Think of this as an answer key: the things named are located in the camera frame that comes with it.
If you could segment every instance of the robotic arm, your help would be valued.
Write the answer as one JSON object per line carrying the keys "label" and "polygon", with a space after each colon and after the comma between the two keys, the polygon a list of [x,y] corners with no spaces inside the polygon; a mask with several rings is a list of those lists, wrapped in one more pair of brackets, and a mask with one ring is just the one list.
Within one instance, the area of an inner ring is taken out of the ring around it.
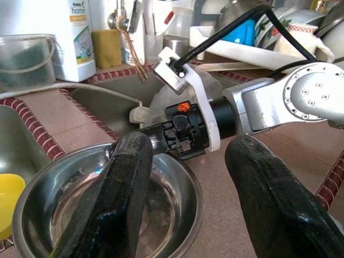
{"label": "robotic arm", "polygon": [[177,94],[193,89],[197,104],[185,101],[168,107],[168,122],[142,130],[156,153],[176,149],[184,160],[204,154],[206,148],[218,150],[223,138],[254,135],[285,123],[329,120],[335,127],[344,125],[344,71],[333,64],[307,64],[279,81],[260,78],[208,101],[201,78],[188,64],[178,73],[170,68],[178,58],[165,48],[154,73]]}

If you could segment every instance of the orange label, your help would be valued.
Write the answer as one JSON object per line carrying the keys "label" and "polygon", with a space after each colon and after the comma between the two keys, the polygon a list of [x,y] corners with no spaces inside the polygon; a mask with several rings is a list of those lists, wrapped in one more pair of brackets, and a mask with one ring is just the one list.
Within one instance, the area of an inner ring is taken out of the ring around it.
{"label": "orange label", "polygon": [[190,111],[190,105],[187,102],[181,103],[178,105],[177,109],[179,112],[187,112]]}
{"label": "orange label", "polygon": [[81,22],[82,20],[86,20],[86,15],[71,15],[69,16],[69,20],[71,22]]}

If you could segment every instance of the clear plastic bucket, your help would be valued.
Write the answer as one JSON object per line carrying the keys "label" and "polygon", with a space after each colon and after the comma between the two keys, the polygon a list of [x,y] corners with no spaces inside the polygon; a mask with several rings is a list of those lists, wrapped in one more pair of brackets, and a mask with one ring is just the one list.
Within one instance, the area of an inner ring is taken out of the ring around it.
{"label": "clear plastic bucket", "polygon": [[0,93],[21,91],[55,82],[54,41],[46,34],[0,37]]}

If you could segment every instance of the yellow cup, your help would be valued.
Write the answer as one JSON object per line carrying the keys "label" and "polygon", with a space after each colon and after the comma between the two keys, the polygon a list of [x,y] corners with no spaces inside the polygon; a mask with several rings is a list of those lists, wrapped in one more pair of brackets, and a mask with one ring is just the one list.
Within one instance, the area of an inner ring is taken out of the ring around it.
{"label": "yellow cup", "polygon": [[15,174],[0,174],[0,241],[12,233],[12,217],[25,181]]}

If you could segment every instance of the metal bowl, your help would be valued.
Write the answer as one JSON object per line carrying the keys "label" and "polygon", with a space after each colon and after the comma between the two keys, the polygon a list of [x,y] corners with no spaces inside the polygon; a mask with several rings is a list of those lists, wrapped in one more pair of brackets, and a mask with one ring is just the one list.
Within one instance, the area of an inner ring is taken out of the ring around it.
{"label": "metal bowl", "polygon": [[[28,184],[12,223],[21,257],[49,257],[81,194],[107,163],[108,146],[65,155]],[[193,172],[171,155],[154,156],[136,257],[181,257],[196,238],[202,218],[202,189]]]}

